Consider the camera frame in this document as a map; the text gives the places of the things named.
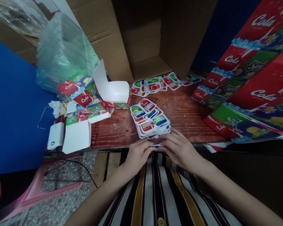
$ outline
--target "red-brown tabletop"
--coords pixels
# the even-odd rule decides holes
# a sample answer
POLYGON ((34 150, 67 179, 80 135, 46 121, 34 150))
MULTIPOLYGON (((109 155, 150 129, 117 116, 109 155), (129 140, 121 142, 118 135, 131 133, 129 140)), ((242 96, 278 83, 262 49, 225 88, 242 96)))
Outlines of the red-brown tabletop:
MULTIPOLYGON (((223 136, 202 122, 212 110, 197 103, 190 97, 196 87, 180 87, 172 91, 149 94, 146 98, 154 102, 171 122, 192 143, 227 141, 223 136)), ((132 105, 142 97, 132 95, 132 105)), ((129 110, 114 110, 110 118, 92 124, 91 146, 86 149, 109 149, 128 147, 139 139, 134 121, 129 110)))

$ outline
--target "stack of stickers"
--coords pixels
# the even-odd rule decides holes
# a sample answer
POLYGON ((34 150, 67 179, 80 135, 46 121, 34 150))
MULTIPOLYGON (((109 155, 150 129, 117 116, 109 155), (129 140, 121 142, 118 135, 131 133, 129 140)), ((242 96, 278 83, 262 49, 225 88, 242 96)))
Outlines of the stack of stickers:
POLYGON ((168 87, 171 90, 176 90, 181 86, 189 86, 200 81, 201 78, 192 72, 188 73, 185 80, 182 80, 176 73, 171 72, 167 76, 161 75, 135 82, 131 91, 134 95, 146 97, 148 94, 167 91, 168 87))
POLYGON ((138 104, 131 106, 130 111, 139 138, 153 139, 170 132, 169 119, 152 101, 143 98, 138 104))

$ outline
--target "plastic bag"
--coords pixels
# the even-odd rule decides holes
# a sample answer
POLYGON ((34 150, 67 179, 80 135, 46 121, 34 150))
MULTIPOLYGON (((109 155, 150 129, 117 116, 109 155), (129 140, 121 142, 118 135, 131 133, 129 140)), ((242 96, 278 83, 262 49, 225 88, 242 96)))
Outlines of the plastic bag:
POLYGON ((78 72, 92 77, 99 62, 83 30, 58 12, 39 37, 36 82, 59 93, 56 89, 78 72))
POLYGON ((38 38, 48 19, 32 0, 0 0, 0 21, 19 34, 38 38))

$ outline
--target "striped clothing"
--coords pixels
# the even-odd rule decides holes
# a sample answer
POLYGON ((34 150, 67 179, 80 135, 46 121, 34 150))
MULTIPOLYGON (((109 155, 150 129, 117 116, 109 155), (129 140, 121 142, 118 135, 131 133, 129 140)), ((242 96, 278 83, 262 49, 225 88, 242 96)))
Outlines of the striped clothing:
POLYGON ((241 225, 202 187, 195 175, 155 152, 120 190, 99 225, 241 225))

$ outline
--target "pink chair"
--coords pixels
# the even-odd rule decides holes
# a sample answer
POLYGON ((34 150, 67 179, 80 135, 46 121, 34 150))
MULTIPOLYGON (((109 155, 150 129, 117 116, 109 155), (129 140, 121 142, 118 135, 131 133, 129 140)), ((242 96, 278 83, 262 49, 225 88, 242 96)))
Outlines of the pink chair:
MULTIPOLYGON (((83 156, 83 154, 74 154, 70 156, 65 156, 65 159, 74 159, 74 158, 78 158, 81 156, 83 156)), ((35 177, 32 183, 30 184, 30 186, 28 187, 28 189, 19 198, 13 201, 11 204, 0 209, 0 223, 14 216, 17 216, 18 214, 38 204, 39 202, 42 202, 46 199, 49 199, 51 197, 62 194, 66 191, 70 191, 74 188, 78 188, 82 186, 83 182, 79 182, 79 183, 75 183, 73 185, 69 185, 64 188, 60 188, 60 189, 57 189, 51 192, 42 191, 41 186, 42 186, 42 182, 44 178, 44 173, 47 167, 63 162, 63 161, 64 160, 59 160, 59 159, 44 160, 42 165, 37 170, 35 177)))

